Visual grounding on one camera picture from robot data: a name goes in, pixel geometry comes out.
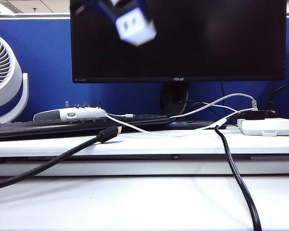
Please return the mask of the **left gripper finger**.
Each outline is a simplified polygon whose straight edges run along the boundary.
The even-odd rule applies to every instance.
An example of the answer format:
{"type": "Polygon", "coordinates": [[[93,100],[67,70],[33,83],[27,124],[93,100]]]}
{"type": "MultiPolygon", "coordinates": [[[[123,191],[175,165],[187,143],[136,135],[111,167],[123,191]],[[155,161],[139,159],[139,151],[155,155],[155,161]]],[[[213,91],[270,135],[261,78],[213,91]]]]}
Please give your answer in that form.
{"type": "Polygon", "coordinates": [[[136,7],[140,9],[141,15],[147,23],[153,22],[146,0],[135,0],[136,7]]]}
{"type": "Polygon", "coordinates": [[[120,0],[98,0],[97,4],[110,19],[112,23],[115,23],[121,15],[119,7],[120,0]]]}

